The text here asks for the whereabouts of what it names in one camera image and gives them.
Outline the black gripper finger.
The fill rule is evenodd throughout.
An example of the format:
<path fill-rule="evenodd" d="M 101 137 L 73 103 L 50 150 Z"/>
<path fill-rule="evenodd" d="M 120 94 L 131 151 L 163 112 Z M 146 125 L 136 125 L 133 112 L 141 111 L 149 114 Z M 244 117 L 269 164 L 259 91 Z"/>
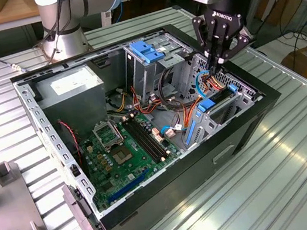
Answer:
<path fill-rule="evenodd" d="M 214 64 L 218 72 L 219 65 L 234 57 L 250 42 L 249 35 L 244 30 L 244 21 L 240 15 L 232 20 L 219 19 L 211 21 L 209 29 L 212 38 Z"/>
<path fill-rule="evenodd" d="M 193 29 L 200 46 L 207 58 L 209 72 L 219 71 L 219 58 L 221 55 L 220 42 L 216 35 L 216 21 L 210 13 L 194 17 L 192 19 Z"/>

